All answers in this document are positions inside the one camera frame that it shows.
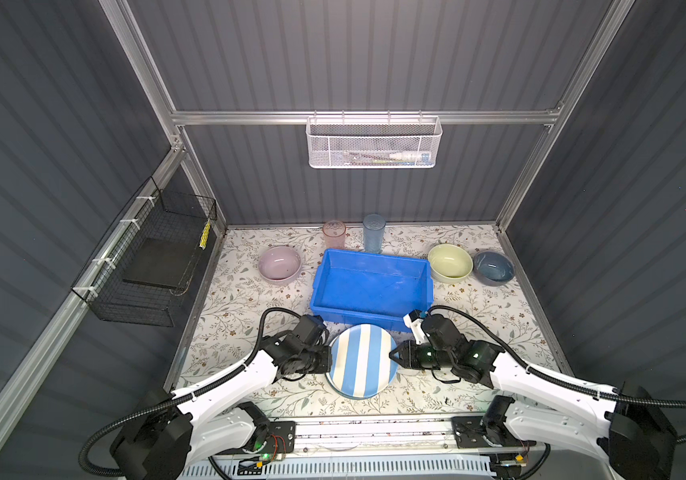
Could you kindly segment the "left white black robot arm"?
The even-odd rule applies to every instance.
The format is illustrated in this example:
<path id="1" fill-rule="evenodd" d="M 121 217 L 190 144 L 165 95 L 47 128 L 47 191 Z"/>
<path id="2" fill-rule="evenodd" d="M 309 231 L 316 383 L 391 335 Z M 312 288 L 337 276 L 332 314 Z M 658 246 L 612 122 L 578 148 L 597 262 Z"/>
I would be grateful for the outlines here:
<path id="1" fill-rule="evenodd" d="M 330 332 L 316 315 L 300 315 L 291 330 L 268 335 L 265 318 L 246 358 L 173 392 L 148 395 L 140 414 L 122 423 L 110 448 L 125 479 L 175 479 L 191 464 L 222 452 L 257 456 L 277 444 L 271 422 L 249 396 L 285 378 L 326 374 Z"/>

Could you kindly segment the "blue white striped plate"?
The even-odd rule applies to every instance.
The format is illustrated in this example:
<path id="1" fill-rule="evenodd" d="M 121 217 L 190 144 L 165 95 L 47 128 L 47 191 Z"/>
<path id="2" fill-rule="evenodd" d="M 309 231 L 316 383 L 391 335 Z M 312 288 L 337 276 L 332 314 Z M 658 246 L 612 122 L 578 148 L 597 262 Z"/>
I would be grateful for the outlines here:
<path id="1" fill-rule="evenodd" d="M 346 398 L 372 398 L 396 378 L 398 366 L 389 357 L 395 348 L 394 338 L 385 329 L 372 324 L 353 326 L 332 343 L 332 364 L 327 380 Z"/>

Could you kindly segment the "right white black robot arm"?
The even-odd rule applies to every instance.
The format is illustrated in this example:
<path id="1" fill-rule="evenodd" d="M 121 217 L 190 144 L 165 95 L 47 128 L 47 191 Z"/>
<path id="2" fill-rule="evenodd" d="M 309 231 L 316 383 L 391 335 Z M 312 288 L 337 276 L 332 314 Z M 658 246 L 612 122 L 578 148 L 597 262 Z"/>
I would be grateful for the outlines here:
<path id="1" fill-rule="evenodd" d="M 539 370 L 499 338 L 467 339 L 438 313 L 414 310 L 403 321 L 413 337 L 389 354 L 400 367 L 446 370 L 455 383 L 495 391 L 478 426 L 490 444 L 543 443 L 603 461 L 623 479 L 670 478 L 677 432 L 643 388 Z"/>

